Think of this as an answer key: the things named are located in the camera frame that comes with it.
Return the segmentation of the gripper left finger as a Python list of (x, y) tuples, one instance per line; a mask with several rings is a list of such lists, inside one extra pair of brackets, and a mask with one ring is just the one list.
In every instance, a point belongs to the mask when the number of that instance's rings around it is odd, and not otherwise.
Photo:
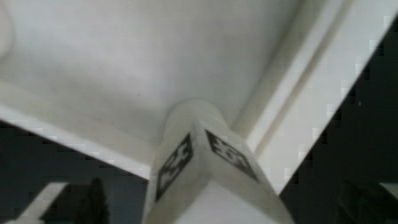
[(110, 224), (103, 183), (50, 183), (14, 224)]

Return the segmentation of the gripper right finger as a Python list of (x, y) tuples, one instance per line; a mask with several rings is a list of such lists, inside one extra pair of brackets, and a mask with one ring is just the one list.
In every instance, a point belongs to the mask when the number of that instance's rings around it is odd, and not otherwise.
[(398, 224), (398, 184), (343, 182), (334, 224)]

